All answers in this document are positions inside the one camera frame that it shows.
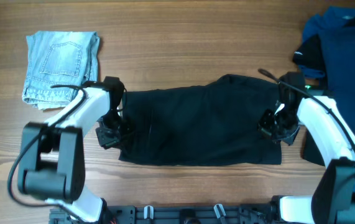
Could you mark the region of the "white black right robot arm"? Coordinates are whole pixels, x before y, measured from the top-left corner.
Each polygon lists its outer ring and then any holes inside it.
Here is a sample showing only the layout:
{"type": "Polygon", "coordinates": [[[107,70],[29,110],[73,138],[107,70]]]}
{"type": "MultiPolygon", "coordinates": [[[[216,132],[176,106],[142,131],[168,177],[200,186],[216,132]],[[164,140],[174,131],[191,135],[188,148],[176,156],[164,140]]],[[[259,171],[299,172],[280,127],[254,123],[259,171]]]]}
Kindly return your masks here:
{"type": "Polygon", "coordinates": [[[355,223],[355,135],[334,99],[302,98],[266,110],[258,130],[273,142],[293,143],[299,126],[310,132],[326,167],[311,196],[274,196],[265,214],[269,223],[355,223]]]}

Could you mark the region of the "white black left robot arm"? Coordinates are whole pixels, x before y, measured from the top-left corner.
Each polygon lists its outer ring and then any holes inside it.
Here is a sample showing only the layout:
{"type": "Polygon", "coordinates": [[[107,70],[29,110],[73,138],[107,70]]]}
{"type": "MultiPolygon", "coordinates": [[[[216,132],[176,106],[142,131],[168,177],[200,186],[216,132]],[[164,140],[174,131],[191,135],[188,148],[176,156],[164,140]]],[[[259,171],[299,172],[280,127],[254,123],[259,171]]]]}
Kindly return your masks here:
{"type": "Polygon", "coordinates": [[[126,88],[122,83],[87,82],[72,86],[76,98],[44,123],[28,123],[22,132],[21,151],[7,180],[10,197],[17,176],[21,194],[41,200],[41,207],[58,207],[75,223],[113,223],[107,203],[85,186],[83,139],[95,123],[101,147],[122,148],[129,127],[118,108],[126,88]]]}

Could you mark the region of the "black shorts garment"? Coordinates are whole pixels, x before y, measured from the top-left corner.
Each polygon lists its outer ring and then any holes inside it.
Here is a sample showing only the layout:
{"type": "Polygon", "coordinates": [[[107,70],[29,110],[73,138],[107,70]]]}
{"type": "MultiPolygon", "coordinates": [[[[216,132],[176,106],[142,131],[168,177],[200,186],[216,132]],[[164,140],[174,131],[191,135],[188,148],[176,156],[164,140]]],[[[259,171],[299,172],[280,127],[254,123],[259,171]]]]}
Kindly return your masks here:
{"type": "Polygon", "coordinates": [[[279,165],[280,145],[257,129],[278,96],[276,84],[240,75],[205,86],[129,92],[122,114],[133,137],[119,158],[150,166],[279,165]]]}

